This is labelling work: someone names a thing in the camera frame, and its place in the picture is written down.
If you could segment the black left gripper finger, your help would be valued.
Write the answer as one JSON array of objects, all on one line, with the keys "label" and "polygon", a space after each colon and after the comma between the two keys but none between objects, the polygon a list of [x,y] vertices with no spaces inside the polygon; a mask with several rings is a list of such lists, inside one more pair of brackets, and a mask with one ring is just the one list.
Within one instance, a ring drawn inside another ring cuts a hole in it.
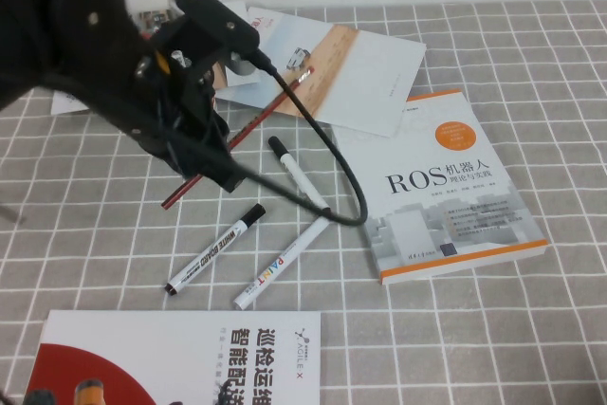
[{"label": "black left gripper finger", "polygon": [[212,110],[209,124],[210,139],[207,143],[207,155],[211,161],[229,161],[230,147],[228,135],[230,128],[226,121]]},{"label": "black left gripper finger", "polygon": [[204,176],[228,193],[235,191],[246,179],[232,158],[220,158],[218,162],[208,164]]}]

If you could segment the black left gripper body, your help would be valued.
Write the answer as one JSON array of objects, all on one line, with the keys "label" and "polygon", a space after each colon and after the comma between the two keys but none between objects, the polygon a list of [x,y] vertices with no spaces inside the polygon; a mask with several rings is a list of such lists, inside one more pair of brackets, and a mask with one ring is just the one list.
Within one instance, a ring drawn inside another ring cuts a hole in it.
[{"label": "black left gripper body", "polygon": [[148,98],[152,119],[143,126],[139,145],[180,175],[204,175],[209,124],[215,96],[213,65],[226,48],[190,20],[160,27],[147,45],[152,53],[138,63],[135,81]]}]

